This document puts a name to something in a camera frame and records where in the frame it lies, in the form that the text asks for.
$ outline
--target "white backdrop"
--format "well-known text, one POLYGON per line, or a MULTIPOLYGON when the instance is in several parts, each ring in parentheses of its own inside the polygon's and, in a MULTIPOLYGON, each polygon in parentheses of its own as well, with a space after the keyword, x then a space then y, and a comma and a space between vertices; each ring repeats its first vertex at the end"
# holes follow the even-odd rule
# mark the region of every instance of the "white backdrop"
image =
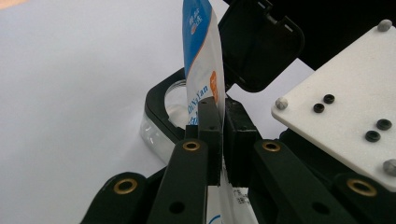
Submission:
MULTIPOLYGON (((211 1, 218 18, 227 5, 211 1)), ((138 131, 147 91, 183 66, 182 0, 28 1, 0 10, 0 223, 79 223, 113 175, 165 166, 138 131)), ((312 70, 229 94, 266 138, 312 70)))

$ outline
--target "screw hole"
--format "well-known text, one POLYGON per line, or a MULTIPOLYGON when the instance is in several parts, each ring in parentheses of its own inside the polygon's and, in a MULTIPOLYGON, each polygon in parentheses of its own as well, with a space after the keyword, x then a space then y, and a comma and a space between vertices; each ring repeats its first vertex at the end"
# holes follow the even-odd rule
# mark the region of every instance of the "screw hole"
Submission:
POLYGON ((330 209, 323 203, 312 203, 312 208, 323 215, 329 215, 330 209))
POLYGON ((200 147, 199 143, 197 142, 186 142, 183 144, 183 148, 188 151, 194 151, 200 147))
POLYGON ((174 202, 169 206, 169 211, 173 214, 180 214, 184 211, 184 203, 174 202))

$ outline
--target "white surface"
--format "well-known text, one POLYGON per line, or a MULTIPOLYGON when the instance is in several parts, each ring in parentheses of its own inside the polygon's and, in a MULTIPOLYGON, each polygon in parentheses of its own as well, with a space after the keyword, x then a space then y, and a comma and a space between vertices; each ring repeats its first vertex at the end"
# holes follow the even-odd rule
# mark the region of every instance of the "white surface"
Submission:
POLYGON ((396 123, 395 60, 395 27, 385 33, 374 27, 285 94, 289 106, 273 106, 273 115, 352 170, 396 191, 396 177, 382 169, 384 161, 396 158, 395 127, 375 127, 379 119, 396 123), (328 93, 334 103, 323 103, 324 112, 315 113, 313 105, 328 93), (370 130, 381 134, 378 142, 365 140, 370 130))
MULTIPOLYGON (((79 223, 111 176, 164 167, 138 133, 147 91, 183 66, 181 7, 35 0, 0 10, 0 223, 79 223)), ((271 96, 229 93, 271 138, 284 130, 271 104, 311 72, 297 61, 271 96)))

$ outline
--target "brass screw insert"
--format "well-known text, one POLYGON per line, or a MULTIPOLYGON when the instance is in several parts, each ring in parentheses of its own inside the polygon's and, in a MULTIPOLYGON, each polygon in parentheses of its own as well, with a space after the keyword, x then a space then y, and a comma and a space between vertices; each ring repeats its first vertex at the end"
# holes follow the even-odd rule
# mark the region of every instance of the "brass screw insert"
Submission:
POLYGON ((114 186, 114 192, 117 194, 131 193, 137 188, 137 181, 132 178, 122 179, 114 186))
POLYGON ((374 197, 377 194, 375 187, 373 187, 371 184, 363 180, 348 179, 346 184, 350 189, 352 189, 356 193, 359 193, 360 195, 366 197, 374 197))

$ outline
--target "orange label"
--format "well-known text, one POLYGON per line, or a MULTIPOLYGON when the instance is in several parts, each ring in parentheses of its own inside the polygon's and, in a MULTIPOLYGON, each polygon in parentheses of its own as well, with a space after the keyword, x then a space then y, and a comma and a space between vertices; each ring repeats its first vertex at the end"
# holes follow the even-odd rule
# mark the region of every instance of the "orange label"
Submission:
POLYGON ((217 83, 216 72, 212 72, 212 76, 210 77, 210 90, 212 90, 213 97, 215 98, 215 103, 218 102, 218 83, 217 83))

